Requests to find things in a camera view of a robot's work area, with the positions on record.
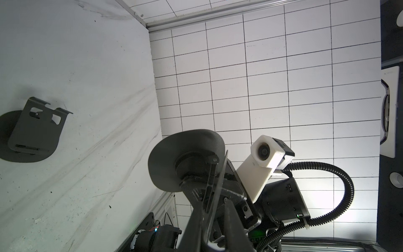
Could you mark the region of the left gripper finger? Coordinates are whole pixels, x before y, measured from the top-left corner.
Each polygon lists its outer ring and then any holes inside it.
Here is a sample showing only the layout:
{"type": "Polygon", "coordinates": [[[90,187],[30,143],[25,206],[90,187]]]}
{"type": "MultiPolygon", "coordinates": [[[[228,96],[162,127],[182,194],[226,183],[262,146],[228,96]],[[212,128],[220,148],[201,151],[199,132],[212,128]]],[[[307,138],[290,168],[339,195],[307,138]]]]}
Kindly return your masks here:
{"type": "Polygon", "coordinates": [[[226,252],[253,252],[233,202],[224,199],[224,236],[226,252]]]}

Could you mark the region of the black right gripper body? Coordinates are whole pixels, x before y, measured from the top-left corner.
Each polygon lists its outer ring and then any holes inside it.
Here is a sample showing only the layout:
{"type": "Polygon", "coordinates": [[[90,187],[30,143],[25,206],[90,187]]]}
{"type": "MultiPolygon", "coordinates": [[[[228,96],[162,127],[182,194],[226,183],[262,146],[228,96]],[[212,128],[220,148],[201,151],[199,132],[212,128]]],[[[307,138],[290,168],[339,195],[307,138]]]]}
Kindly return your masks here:
{"type": "Polygon", "coordinates": [[[246,235],[261,224],[261,217],[250,197],[247,195],[239,176],[230,160],[227,161],[221,195],[218,200],[215,219],[209,241],[219,248],[225,245],[224,235],[224,203],[230,200],[235,206],[235,210],[240,218],[243,231],[246,235]]]}

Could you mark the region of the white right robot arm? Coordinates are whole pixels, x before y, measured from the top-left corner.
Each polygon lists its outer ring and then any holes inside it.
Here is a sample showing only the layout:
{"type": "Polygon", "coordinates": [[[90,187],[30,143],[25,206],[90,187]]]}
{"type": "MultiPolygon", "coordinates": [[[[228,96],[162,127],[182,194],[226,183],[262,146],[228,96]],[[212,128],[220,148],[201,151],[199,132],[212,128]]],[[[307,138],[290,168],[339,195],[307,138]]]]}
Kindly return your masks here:
{"type": "Polygon", "coordinates": [[[183,192],[194,213],[185,231],[171,224],[153,227],[143,222],[131,243],[134,252],[210,252],[210,243],[218,243],[228,252],[279,250],[284,235],[337,219],[354,198],[354,184],[347,173],[321,162],[288,165],[284,170],[288,177],[265,185],[256,203],[226,157],[194,153],[174,160],[150,157],[148,166],[153,183],[167,192],[183,192]],[[312,218],[292,176],[295,170],[337,175],[344,184],[344,196],[338,206],[312,218]]]}

